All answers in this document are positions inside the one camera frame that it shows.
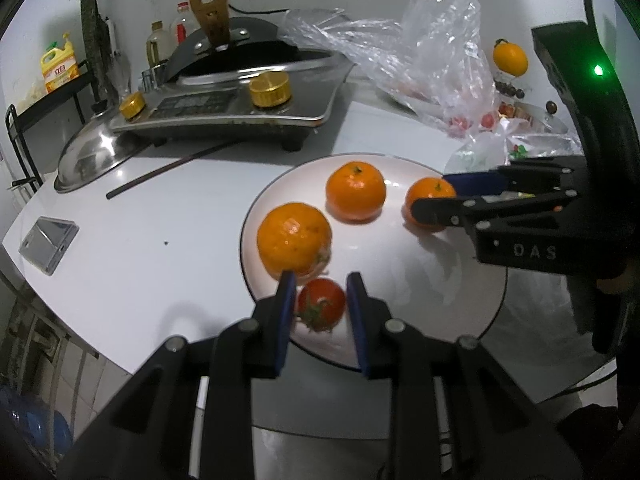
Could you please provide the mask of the oil bottle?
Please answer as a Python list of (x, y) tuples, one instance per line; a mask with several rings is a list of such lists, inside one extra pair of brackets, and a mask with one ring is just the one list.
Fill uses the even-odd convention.
[(145, 43), (146, 58), (151, 68), (167, 62), (175, 49), (171, 33), (164, 29), (162, 21), (153, 22), (152, 32)]

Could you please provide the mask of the yellow orange on box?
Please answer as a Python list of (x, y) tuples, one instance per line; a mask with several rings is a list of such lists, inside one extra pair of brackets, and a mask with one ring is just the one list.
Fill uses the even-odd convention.
[(528, 71), (528, 57), (525, 51), (513, 42), (498, 39), (492, 51), (492, 59), (498, 70), (514, 77), (521, 77)]

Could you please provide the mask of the black umbrella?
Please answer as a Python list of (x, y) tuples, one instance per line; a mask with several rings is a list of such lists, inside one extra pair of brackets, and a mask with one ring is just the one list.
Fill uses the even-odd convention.
[(99, 46), (105, 77), (115, 93), (114, 102), (120, 105), (130, 93), (128, 61), (117, 45), (114, 22), (100, 13), (98, 0), (93, 0), (93, 4), (98, 19)]

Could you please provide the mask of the red cherry tomato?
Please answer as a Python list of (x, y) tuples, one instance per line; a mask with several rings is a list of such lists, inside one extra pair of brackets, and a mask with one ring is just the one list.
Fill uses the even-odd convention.
[(295, 317), (311, 332), (329, 333), (345, 310), (346, 295), (341, 286), (328, 278), (315, 278), (299, 292)]

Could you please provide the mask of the white round plate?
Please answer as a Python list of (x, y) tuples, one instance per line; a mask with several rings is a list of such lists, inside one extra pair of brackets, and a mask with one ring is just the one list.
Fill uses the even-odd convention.
[(385, 301), (395, 318), (426, 336), (446, 341), (461, 335), (483, 336), (500, 310), (506, 269), (478, 262), (462, 229), (431, 234), (406, 221), (402, 206), (408, 189), (436, 172), (398, 157), (367, 153), (322, 157), (269, 183), (247, 211), (241, 232), (241, 268), (250, 296), (270, 296), (278, 284), (258, 256), (256, 237), (262, 220), (289, 202), (326, 208), (326, 180), (351, 160), (368, 162), (381, 171), (386, 201), (368, 223), (328, 219), (333, 238), (324, 277), (345, 285), (349, 273), (360, 273), (370, 296)]

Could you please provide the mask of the crumpled clear plastic bag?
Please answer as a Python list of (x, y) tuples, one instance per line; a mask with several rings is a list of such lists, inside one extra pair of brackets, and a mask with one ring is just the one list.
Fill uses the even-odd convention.
[(478, 0), (409, 0), (400, 21), (341, 9), (291, 10), (280, 34), (344, 55), (421, 122), (455, 138), (495, 128), (497, 91), (480, 40)]

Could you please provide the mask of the flat printed plastic bag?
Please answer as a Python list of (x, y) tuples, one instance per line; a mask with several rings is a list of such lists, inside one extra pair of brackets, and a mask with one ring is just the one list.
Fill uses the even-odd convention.
[(466, 174), (509, 165), (522, 158), (582, 155), (574, 133), (543, 132), (524, 119), (500, 119), (494, 130), (469, 136), (446, 163), (446, 174)]

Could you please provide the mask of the steel induction cooker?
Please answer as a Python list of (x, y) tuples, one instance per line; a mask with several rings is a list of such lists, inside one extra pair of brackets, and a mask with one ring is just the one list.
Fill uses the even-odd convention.
[(298, 151), (330, 119), (352, 71), (341, 53), (303, 49), (300, 54), (300, 61), (179, 77), (147, 93), (138, 116), (118, 114), (110, 126), (150, 140), (273, 140), (285, 151)]

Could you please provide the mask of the clear box of dark fruit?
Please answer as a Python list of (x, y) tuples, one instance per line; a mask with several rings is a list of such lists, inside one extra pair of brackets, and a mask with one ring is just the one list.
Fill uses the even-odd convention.
[(532, 87), (526, 81), (513, 76), (495, 76), (494, 84), (503, 100), (524, 101), (532, 91)]

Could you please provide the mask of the small mandarin orange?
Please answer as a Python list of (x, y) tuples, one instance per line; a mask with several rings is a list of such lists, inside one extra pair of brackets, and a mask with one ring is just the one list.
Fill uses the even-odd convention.
[(434, 177), (423, 178), (414, 182), (408, 189), (402, 213), (405, 219), (415, 226), (420, 226), (431, 233), (442, 232), (445, 229), (443, 226), (430, 226), (416, 221), (411, 213), (411, 206), (416, 200), (422, 200), (422, 198), (454, 198), (456, 196), (456, 190), (446, 180)]

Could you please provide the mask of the black metal rack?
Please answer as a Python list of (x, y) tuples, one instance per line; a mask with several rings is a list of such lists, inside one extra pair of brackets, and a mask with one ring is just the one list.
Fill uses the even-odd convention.
[(4, 112), (4, 126), (17, 161), (17, 177), (11, 178), (11, 190), (35, 194), (43, 185), (43, 173), (38, 167), (39, 155), (34, 154), (32, 144), (43, 148), (44, 154), (52, 155), (62, 145), (63, 134), (70, 136), (70, 129), (85, 125), (89, 114), (82, 99), (96, 98), (98, 84), (90, 63), (79, 62), (80, 75), (61, 88), (46, 94), (35, 104), (19, 112), (10, 104)]

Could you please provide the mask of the black chopstick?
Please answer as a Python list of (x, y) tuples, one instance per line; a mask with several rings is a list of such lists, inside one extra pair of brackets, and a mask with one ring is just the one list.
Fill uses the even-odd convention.
[(118, 188), (114, 188), (114, 190), (107, 192), (105, 194), (105, 198), (107, 200), (112, 200), (113, 198), (122, 195), (122, 193), (126, 193), (145, 182), (149, 182), (152, 179), (161, 176), (162, 174), (167, 174), (169, 171), (177, 169), (186, 164), (190, 164), (190, 162), (194, 162), (194, 160), (204, 158), (208, 155), (216, 154), (218, 152), (226, 150), (227, 148), (232, 148), (232, 146), (235, 146), (236, 144), (239, 144), (239, 141), (226, 141), (222, 142), (221, 144), (212, 146), (211, 148), (206, 148), (205, 150), (201, 150), (191, 155), (184, 156), (183, 158), (175, 160), (174, 162), (170, 162), (167, 165), (161, 166), (160, 168), (154, 169), (150, 172), (147, 172), (146, 174), (142, 174), (142, 176), (137, 177), (134, 180), (131, 180), (123, 185), (119, 185)]

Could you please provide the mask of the grey smartphone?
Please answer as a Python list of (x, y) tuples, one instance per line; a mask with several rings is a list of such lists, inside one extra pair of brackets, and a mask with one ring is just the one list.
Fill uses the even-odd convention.
[(39, 217), (18, 251), (43, 274), (51, 276), (78, 232), (79, 226), (73, 221)]

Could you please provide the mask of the steel saucepan with lid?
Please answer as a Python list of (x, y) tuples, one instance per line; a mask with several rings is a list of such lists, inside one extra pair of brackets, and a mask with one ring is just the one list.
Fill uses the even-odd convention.
[(544, 108), (532, 104), (516, 101), (514, 103), (515, 117), (526, 120), (530, 128), (536, 133), (568, 133), (567, 125), (549, 114)]

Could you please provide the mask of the large mandarin orange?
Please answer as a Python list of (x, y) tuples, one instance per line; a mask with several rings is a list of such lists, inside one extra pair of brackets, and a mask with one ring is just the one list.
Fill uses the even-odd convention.
[(329, 263), (332, 238), (329, 221), (319, 209), (305, 203), (286, 203), (262, 220), (256, 245), (270, 275), (278, 278), (284, 271), (292, 271), (303, 281)]

